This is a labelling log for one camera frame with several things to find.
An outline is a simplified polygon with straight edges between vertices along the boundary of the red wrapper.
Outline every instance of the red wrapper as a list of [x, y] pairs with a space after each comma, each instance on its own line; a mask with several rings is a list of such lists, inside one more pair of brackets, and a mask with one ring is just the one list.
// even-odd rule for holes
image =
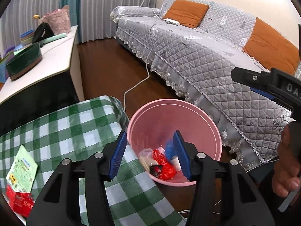
[[11, 209], [24, 217], [28, 217], [31, 209], [33, 208], [33, 198], [30, 193], [14, 192], [13, 189], [7, 185], [6, 195], [9, 200]]
[[168, 180], [173, 178], [177, 171], [175, 168], [168, 162], [165, 155], [163, 155], [159, 150], [153, 150], [153, 159], [158, 162], [159, 165], [162, 165], [162, 170], [160, 175], [158, 176], [161, 180]]

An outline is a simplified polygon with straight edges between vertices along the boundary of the human hand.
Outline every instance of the human hand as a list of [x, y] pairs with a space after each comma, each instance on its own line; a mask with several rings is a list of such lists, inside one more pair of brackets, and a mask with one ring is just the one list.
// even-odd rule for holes
[[281, 133], [281, 142], [277, 148], [279, 161], [275, 163], [275, 174], [272, 180], [273, 191], [279, 197], [286, 197], [289, 192], [295, 191], [300, 185], [300, 179], [297, 175], [301, 165], [293, 155], [289, 143], [290, 130], [286, 125]]

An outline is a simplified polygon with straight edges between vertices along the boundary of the pink trash bin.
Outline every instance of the pink trash bin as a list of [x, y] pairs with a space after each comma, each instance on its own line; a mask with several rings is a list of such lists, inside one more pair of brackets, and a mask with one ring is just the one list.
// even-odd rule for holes
[[[219, 131], [211, 118], [201, 109], [177, 99], [159, 99], [142, 106], [131, 118], [128, 129], [128, 142], [138, 156], [144, 149], [165, 147], [167, 140], [179, 130], [186, 142], [193, 143], [199, 152], [204, 152], [219, 161], [222, 154], [222, 141]], [[151, 174], [156, 182], [169, 186], [189, 186], [182, 172], [174, 178], [163, 181]]]

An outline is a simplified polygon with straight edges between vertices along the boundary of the green checkered tablecloth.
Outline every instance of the green checkered tablecloth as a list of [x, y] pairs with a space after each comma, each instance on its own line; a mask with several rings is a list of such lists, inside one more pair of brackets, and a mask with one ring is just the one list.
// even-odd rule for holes
[[[53, 170], [64, 158], [87, 159], [126, 130], [128, 117], [119, 100], [102, 96], [38, 118], [0, 137], [0, 182], [4, 193], [6, 175], [20, 145], [38, 164], [32, 194], [37, 198]], [[128, 145], [118, 175], [106, 182], [106, 194], [115, 225], [185, 225], [159, 191]], [[84, 179], [80, 180], [82, 222], [88, 225]]]

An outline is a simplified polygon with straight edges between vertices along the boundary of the wooden floor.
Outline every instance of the wooden floor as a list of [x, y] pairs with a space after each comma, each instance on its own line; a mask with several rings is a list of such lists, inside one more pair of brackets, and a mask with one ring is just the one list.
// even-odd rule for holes
[[[145, 64], [113, 38], [90, 41], [78, 46], [85, 99], [110, 95], [123, 103], [123, 94], [147, 76]], [[131, 118], [144, 104], [162, 98], [177, 98], [175, 91], [154, 72], [150, 78], [127, 94], [126, 113]], [[231, 156], [223, 147], [222, 161]], [[195, 186], [168, 187], [157, 184], [176, 211], [190, 209]], [[220, 182], [216, 183], [216, 201], [220, 198]]]

